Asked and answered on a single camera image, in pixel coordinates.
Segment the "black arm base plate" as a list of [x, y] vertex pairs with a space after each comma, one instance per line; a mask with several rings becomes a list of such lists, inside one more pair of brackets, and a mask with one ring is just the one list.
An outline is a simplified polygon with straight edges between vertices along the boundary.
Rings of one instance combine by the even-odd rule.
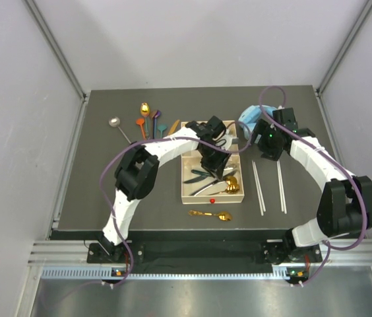
[[291, 253], [281, 242], [258, 240], [136, 240], [128, 243], [135, 265], [162, 264], [164, 260], [224, 260], [249, 264], [285, 262], [317, 264], [322, 261], [318, 246]]

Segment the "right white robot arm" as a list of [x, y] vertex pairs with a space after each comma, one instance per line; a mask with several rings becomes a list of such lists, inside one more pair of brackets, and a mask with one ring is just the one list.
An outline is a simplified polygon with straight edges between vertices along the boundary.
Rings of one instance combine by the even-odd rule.
[[263, 158], [277, 161], [287, 153], [314, 179], [321, 200], [314, 219], [290, 229], [283, 239], [283, 254], [293, 262], [307, 247], [338, 236], [358, 234], [372, 227], [372, 180], [356, 176], [321, 146], [310, 129], [300, 129], [291, 108], [250, 106], [242, 113], [249, 128], [246, 138], [258, 145]]

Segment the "ornate gold spoon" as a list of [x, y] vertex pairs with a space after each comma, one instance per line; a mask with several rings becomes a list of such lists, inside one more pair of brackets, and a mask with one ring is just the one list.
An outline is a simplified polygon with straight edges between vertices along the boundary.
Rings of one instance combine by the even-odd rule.
[[190, 210], [188, 212], [190, 216], [208, 216], [208, 217], [217, 217], [221, 221], [231, 221], [233, 219], [232, 215], [228, 213], [227, 211], [222, 211], [219, 213], [207, 213], [207, 212], [202, 212], [202, 211], [195, 211], [195, 210]]

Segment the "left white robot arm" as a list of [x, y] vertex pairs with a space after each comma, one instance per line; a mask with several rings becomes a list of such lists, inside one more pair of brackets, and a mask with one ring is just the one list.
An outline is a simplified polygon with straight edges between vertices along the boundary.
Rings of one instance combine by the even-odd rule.
[[[154, 188], [158, 170], [165, 163], [191, 151], [201, 155], [201, 166], [213, 178], [221, 180], [226, 163], [232, 154], [234, 136], [216, 116], [207, 122], [191, 121], [175, 133], [160, 139], [137, 141], [123, 149], [104, 168], [99, 180], [100, 190], [109, 207], [109, 219], [98, 240], [102, 254], [111, 262], [124, 256], [124, 245], [135, 209]], [[104, 176], [111, 166], [115, 169], [115, 197], [110, 200], [102, 187]]]

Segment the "plain gold spoon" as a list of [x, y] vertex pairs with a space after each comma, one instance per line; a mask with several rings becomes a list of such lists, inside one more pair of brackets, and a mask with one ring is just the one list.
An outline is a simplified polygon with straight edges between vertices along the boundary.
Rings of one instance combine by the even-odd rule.
[[211, 185], [204, 191], [205, 195], [234, 194], [240, 190], [239, 182], [235, 176], [224, 176], [222, 181]]

